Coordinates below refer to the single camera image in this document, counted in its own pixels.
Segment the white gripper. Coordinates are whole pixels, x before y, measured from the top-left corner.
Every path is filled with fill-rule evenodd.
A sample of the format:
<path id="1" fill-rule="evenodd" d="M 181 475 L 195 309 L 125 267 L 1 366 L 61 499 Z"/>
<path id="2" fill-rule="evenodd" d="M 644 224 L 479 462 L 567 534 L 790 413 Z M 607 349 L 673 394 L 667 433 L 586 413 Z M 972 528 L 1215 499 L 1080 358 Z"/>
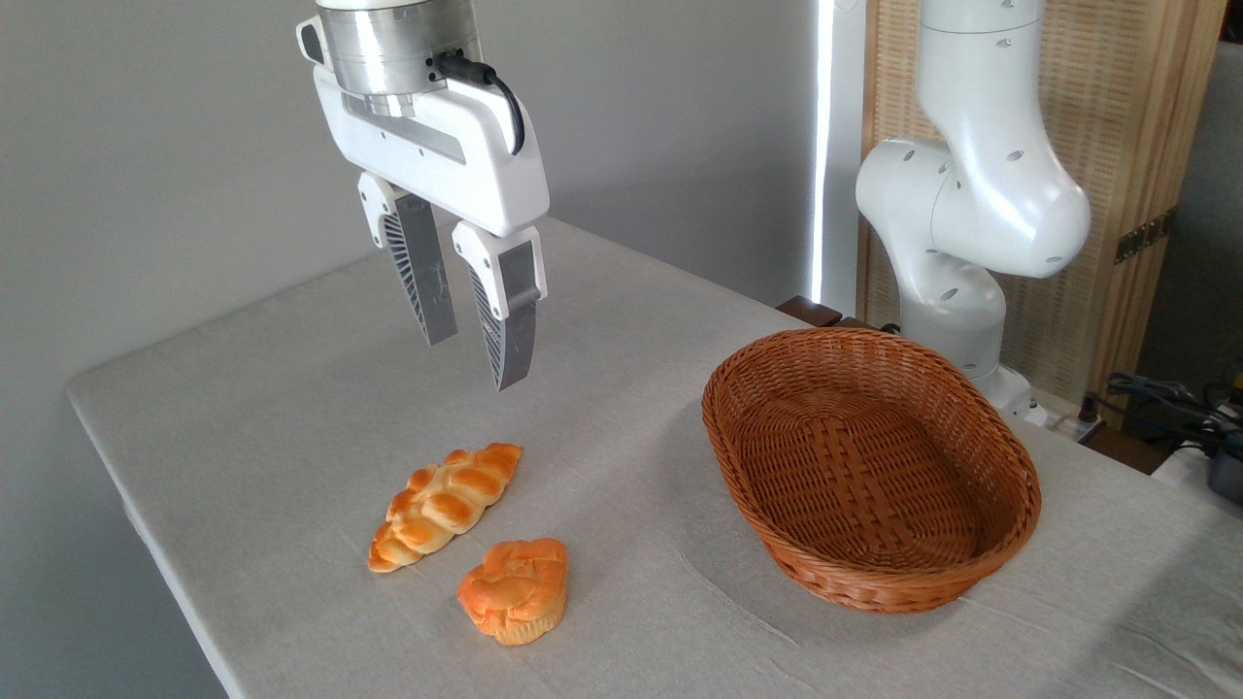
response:
<path id="1" fill-rule="evenodd" d="M 433 203 L 467 220 L 457 221 L 452 243 L 471 274 L 493 384 L 503 391 L 523 381 L 537 305 L 548 292 L 539 234 L 530 226 L 549 206 L 533 128 L 511 154 L 507 100 L 452 80 L 416 93 L 411 116 L 373 114 L 323 66 L 314 67 L 314 86 L 338 150 L 369 170 L 355 192 L 370 238 L 390 252 L 428 345 L 457 331 Z"/>

